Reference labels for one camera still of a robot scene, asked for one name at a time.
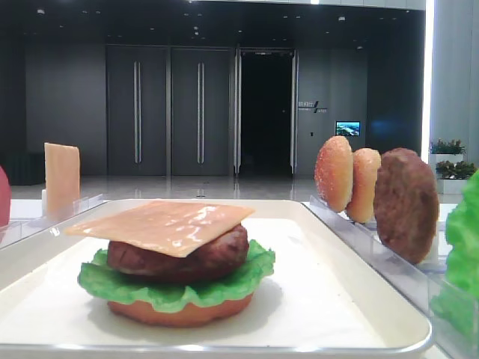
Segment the dark double door left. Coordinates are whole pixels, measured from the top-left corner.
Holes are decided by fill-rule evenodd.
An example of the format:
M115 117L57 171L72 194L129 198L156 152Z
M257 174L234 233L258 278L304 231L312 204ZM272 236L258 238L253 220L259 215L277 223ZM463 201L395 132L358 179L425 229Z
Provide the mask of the dark double door left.
M166 175L166 60L159 47L107 48L110 175Z

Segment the red tomato slice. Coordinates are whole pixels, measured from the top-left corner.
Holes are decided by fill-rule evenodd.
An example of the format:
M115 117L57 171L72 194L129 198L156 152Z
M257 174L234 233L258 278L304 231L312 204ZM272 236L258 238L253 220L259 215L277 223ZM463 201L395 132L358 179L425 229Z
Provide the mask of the red tomato slice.
M0 226L6 226L10 220L11 188L7 174L0 167Z

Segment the white planter with plants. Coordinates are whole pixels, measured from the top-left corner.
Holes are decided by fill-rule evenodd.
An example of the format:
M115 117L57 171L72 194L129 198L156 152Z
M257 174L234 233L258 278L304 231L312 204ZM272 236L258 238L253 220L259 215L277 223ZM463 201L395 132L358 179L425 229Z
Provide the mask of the white planter with plants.
M461 194L466 181L476 172L474 163L467 162L466 147L461 140L430 142L429 163L436 175L440 194Z

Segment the sesame top bun half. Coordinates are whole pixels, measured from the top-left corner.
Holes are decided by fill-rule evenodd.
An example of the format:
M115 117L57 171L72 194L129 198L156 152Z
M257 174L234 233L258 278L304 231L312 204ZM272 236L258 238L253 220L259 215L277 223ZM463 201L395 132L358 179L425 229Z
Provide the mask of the sesame top bun half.
M344 136L333 136L320 148L314 180L320 199L332 211L345 210L352 197L353 152Z

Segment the clear acrylic rack right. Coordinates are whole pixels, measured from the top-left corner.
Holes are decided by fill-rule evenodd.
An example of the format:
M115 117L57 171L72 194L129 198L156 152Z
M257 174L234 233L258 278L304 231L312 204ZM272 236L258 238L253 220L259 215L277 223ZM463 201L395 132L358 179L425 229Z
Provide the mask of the clear acrylic rack right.
M453 204L440 205L431 252L412 265L379 242L374 221L355 224L315 197L305 203L324 224L383 276L403 297L425 313L436 332L436 345L450 358L478 357L478 300L446 279L445 221Z

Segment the upright brown meat patty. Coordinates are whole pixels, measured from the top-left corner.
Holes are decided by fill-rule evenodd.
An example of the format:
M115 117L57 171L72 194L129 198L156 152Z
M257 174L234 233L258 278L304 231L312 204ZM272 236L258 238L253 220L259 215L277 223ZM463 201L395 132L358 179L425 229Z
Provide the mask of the upright brown meat patty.
M411 264L420 263L430 252L439 217L431 167L413 150L383 153L373 210L381 243Z

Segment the open glass doorway frame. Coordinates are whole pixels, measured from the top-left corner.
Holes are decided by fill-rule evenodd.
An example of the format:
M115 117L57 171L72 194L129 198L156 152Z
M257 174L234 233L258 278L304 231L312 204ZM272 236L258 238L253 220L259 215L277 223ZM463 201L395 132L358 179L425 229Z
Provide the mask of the open glass doorway frame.
M235 81L235 174L292 177L296 51L238 48Z

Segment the orange cheese slice on burger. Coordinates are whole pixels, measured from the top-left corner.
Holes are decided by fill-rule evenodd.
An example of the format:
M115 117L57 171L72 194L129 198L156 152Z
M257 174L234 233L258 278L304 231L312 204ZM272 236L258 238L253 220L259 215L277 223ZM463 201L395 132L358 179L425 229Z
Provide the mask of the orange cheese slice on burger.
M246 206L153 200L114 215L75 224L65 233L123 242L170 257L185 258L253 212Z

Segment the brown meat patty on burger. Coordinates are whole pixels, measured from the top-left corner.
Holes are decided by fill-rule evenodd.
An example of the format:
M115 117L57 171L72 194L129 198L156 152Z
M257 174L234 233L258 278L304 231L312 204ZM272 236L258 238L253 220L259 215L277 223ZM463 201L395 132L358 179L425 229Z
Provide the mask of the brown meat patty on burger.
M150 282L190 284L232 273L245 263L248 249L247 230L239 224L184 258L110 242L107 264L130 277Z

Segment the small wall display screen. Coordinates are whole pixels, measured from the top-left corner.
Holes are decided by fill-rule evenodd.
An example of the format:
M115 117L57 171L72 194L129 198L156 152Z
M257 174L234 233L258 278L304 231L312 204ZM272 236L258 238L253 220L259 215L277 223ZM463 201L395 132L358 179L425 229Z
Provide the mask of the small wall display screen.
M361 134L361 123L359 121L337 121L335 123L335 134L345 137L358 137Z

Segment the sesame bun half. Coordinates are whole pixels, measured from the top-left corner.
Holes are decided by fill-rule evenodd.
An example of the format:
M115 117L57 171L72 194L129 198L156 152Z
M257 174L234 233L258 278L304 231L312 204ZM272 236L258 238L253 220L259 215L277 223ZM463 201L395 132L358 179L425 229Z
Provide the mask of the sesame bun half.
M320 148L314 180L320 199L332 211L345 210L352 197L353 152L344 136L333 136Z
M358 223L373 217L373 199L381 155L377 150L361 148L353 153L353 192L347 204L347 216Z

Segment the bottom burger bun half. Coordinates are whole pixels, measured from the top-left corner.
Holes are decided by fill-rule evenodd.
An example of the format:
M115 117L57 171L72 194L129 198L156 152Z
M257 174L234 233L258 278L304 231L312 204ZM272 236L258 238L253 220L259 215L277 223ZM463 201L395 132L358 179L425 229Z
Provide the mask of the bottom burger bun half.
M146 325L196 328L237 315L247 308L253 295L247 295L239 300L223 301L221 304L212 307L199 307L189 303L176 313L156 311L151 304L145 301L135 301L133 304L120 304L109 301L107 305L113 313Z

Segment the dark double door right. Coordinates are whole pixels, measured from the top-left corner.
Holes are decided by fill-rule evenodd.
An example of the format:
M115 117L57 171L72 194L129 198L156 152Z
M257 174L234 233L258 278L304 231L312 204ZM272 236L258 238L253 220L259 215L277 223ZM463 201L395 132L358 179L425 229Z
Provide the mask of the dark double door right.
M231 52L173 49L171 170L175 176L227 176Z

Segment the clear acrylic rack left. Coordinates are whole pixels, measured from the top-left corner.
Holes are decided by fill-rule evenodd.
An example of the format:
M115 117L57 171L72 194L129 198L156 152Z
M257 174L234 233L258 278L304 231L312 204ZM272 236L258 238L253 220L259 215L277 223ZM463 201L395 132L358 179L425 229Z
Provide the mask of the clear acrylic rack left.
M60 218L50 218L46 215L46 200L13 199L10 202L10 222L1 228L1 248L17 243L35 233L55 226L62 221L93 209L104 203L102 194L93 197L83 197L73 204L73 211Z

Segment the upright green lettuce leaf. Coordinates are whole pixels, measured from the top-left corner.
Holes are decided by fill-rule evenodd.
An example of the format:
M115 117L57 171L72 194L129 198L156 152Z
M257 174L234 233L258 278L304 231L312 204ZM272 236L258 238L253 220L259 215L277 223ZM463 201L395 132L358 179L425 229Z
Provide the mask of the upright green lettuce leaf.
M448 285L433 298L433 312L472 343L478 342L478 174L469 178L463 200L448 214Z

